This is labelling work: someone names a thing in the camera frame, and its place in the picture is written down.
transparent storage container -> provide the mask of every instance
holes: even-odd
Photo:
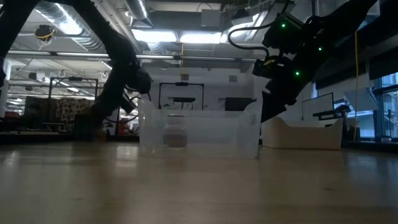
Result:
[[[259,149],[261,108],[262,103],[257,101],[239,112],[159,110],[152,102],[141,99],[140,153],[255,158]],[[170,117],[176,118],[172,125],[177,124],[171,128]],[[165,139],[167,133],[177,133],[180,137],[186,135],[185,147],[178,147],[184,150],[172,150]]]

ventilation duct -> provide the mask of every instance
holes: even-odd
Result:
[[[154,54],[164,55],[166,54],[166,50],[161,42],[156,43],[147,43],[150,51]]]
[[[78,20],[80,16],[70,6],[41,2],[35,10],[65,34],[85,36],[84,38],[74,37],[72,40],[89,52],[105,52],[105,47],[100,39],[85,22],[81,19]]]
[[[133,18],[142,21],[148,26],[154,26],[148,18],[149,12],[145,0],[126,0],[126,4]]]

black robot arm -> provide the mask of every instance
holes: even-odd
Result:
[[[139,61],[132,44],[111,28],[90,0],[51,0],[72,6],[90,26],[92,31],[104,43],[105,49],[114,62],[113,69],[104,84],[104,89],[91,109],[95,126],[99,126],[105,117],[122,106],[127,112],[132,108],[123,98],[124,88],[128,86],[145,94],[150,90],[151,79],[140,71]],[[0,35],[0,58],[4,60],[22,26],[40,0],[7,0],[0,13],[0,28],[6,35]],[[5,74],[0,70],[0,86]]]
[[[286,105],[296,103],[299,93],[334,54],[335,45],[354,34],[376,1],[350,0],[329,16],[313,16],[306,23],[288,12],[278,16],[262,43],[279,49],[280,54],[258,60],[253,70],[254,75],[271,79],[266,85],[269,92],[262,93],[262,122],[284,112]],[[284,53],[295,54],[295,57],[289,59]]]

object inside bin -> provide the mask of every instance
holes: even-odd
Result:
[[[170,114],[163,132],[163,143],[172,149],[184,149],[188,144],[188,134],[185,130],[184,116]]]

wooden table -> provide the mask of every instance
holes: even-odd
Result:
[[[0,223],[398,223],[393,154],[138,156],[126,143],[1,146]]]

